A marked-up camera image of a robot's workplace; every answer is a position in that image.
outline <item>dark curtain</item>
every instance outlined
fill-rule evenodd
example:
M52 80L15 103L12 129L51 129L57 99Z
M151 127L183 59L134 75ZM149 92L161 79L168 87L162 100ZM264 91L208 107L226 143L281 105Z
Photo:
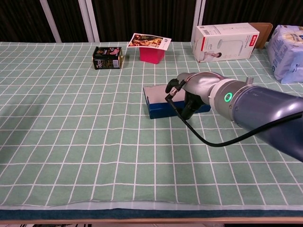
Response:
M40 0L0 1L0 41L55 42Z
M202 25L269 22L303 25L302 0L206 0Z
M191 39L196 0L92 0L102 42L129 41L133 33Z
M88 42L77 0L48 0L47 2L63 43Z

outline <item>light blue package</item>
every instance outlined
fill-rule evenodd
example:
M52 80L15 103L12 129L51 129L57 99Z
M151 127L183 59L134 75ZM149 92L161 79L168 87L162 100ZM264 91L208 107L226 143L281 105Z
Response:
M303 82L303 27L278 25L267 46L275 78L281 84Z

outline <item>blue rectangular block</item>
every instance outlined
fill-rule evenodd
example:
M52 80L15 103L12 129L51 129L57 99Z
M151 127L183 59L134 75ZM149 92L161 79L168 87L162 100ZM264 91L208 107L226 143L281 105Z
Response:
M156 85L143 88L148 112L151 119L172 117L177 115L174 109L165 100L165 97L167 95L165 93L165 88L166 85ZM185 91L181 89L173 98L176 107L184 108L184 97ZM203 105L195 113L209 112L210 109L210 105Z

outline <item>brown cardboard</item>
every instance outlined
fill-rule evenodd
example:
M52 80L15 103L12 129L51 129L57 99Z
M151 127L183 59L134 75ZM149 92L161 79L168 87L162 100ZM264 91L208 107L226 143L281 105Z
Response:
M250 25L260 32L255 48L263 49L271 30L273 29L273 25L271 23L250 23Z

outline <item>blue fabric edge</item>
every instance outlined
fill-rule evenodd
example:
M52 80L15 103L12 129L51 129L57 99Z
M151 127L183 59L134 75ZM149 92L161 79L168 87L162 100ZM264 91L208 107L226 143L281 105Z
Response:
M303 217L300 210L0 210L0 220Z

